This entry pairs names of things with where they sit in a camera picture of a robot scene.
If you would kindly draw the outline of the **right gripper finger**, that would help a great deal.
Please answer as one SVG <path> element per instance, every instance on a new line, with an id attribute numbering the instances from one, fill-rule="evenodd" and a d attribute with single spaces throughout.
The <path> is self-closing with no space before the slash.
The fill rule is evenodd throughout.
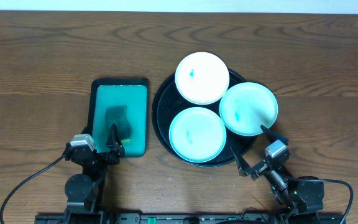
<path id="1" fill-rule="evenodd" d="M 284 143 L 285 145 L 288 145 L 288 139 L 286 137 L 270 130 L 269 128 L 267 128 L 264 125 L 261 125 L 260 128 L 270 143 L 274 143 L 275 141 L 279 140 L 282 143 Z"/>
<path id="2" fill-rule="evenodd" d="M 250 169 L 250 165 L 232 146 L 230 147 L 230 149 L 231 149 L 232 153 L 234 154 L 234 158 L 236 160 L 239 175 L 242 177 L 247 177 L 248 176 L 247 172 Z"/>

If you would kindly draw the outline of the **green scrub sponge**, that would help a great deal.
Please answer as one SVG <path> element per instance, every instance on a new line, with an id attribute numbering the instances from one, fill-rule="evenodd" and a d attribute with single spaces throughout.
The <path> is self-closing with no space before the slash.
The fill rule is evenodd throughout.
<path id="1" fill-rule="evenodd" d="M 121 142 L 131 141 L 132 127 L 127 120 L 127 106 L 111 106 L 106 110 L 105 120 L 110 128 L 112 124 L 117 126 L 117 134 Z"/>

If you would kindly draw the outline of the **pale green plate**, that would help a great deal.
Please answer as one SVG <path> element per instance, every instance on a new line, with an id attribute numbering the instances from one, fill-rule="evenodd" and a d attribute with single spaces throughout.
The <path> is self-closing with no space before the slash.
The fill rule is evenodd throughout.
<path id="1" fill-rule="evenodd" d="M 226 127 L 213 111 L 192 107 L 179 112 L 170 124 L 172 149 L 187 162 L 203 163 L 216 158 L 224 149 Z"/>
<path id="2" fill-rule="evenodd" d="M 239 83 L 221 98 L 219 115 L 230 131 L 241 136 L 256 136 L 263 133 L 261 125 L 270 128 L 275 123 L 278 102 L 275 95 L 259 83 Z"/>

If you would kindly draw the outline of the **pale green plate front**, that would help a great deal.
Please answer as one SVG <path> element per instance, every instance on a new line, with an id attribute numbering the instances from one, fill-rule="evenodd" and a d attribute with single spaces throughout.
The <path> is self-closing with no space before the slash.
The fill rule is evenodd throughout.
<path id="1" fill-rule="evenodd" d="M 170 124 L 172 149 L 187 162 L 203 163 L 216 158 L 224 149 L 226 127 L 213 111 L 192 107 L 179 112 Z"/>

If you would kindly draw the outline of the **white plate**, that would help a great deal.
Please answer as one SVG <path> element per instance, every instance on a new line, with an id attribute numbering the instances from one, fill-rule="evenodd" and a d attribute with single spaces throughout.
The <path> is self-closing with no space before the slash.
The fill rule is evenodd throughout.
<path id="1" fill-rule="evenodd" d="M 184 99 L 196 105 L 220 100 L 229 87 L 229 70 L 215 54 L 195 52 L 187 55 L 175 71 L 175 84 Z"/>

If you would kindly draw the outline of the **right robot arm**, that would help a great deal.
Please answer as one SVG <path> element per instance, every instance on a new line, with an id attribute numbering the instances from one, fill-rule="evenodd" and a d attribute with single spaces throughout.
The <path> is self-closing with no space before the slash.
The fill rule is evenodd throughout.
<path id="1" fill-rule="evenodd" d="M 288 139 L 261 125 L 270 145 L 265 148 L 265 157 L 250 166 L 238 152 L 232 149 L 239 175 L 251 176 L 252 180 L 264 177 L 268 180 L 276 200 L 286 205 L 292 213 L 314 213 L 323 209 L 324 184 L 316 177 L 294 178 L 284 162 L 289 159 Z"/>

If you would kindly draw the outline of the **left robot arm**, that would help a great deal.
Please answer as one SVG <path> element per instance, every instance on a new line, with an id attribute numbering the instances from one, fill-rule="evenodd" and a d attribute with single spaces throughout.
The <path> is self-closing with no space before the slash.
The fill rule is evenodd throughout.
<path id="1" fill-rule="evenodd" d="M 108 167 L 117 165 L 125 150 L 117 126 L 110 127 L 106 141 L 108 152 L 98 152 L 89 134 L 78 134 L 66 144 L 63 157 L 82 167 L 82 173 L 71 176 L 65 184 L 67 208 L 64 223 L 114 223 L 111 212 L 101 208 Z"/>

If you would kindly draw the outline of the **black rectangular water tray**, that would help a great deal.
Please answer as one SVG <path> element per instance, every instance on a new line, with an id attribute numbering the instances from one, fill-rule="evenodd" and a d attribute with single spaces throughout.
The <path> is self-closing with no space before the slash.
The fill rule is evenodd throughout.
<path id="1" fill-rule="evenodd" d="M 109 132 L 117 126 L 125 157 L 141 157 L 147 141 L 148 80 L 146 78 L 99 78 L 92 82 L 88 122 L 97 152 L 108 152 Z"/>

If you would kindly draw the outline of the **black round tray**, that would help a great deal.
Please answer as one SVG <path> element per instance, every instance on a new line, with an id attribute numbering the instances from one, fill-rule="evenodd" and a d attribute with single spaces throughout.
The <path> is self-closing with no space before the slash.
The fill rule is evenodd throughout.
<path id="1" fill-rule="evenodd" d="M 168 133 L 171 122 L 181 111 L 195 107 L 178 92 L 175 84 L 175 75 L 171 74 L 157 90 L 152 103 L 152 125 L 161 145 L 177 159 L 198 167 L 219 167 L 235 161 L 234 154 L 230 150 L 233 147 L 240 155 L 244 155 L 256 142 L 257 136 L 241 136 L 227 130 L 226 144 L 222 152 L 214 159 L 207 162 L 190 162 L 181 158 L 171 147 Z"/>

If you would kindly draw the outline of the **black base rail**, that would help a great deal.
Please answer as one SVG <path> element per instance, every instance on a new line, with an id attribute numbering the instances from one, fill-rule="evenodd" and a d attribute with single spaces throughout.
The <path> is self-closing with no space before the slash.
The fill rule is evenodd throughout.
<path id="1" fill-rule="evenodd" d="M 117 214 L 71 214 L 37 215 L 35 224 L 214 224 L 214 223 L 342 223 L 342 215 L 294 215 L 284 219 L 283 215 L 246 213 L 244 215 L 141 215 L 138 213 Z"/>

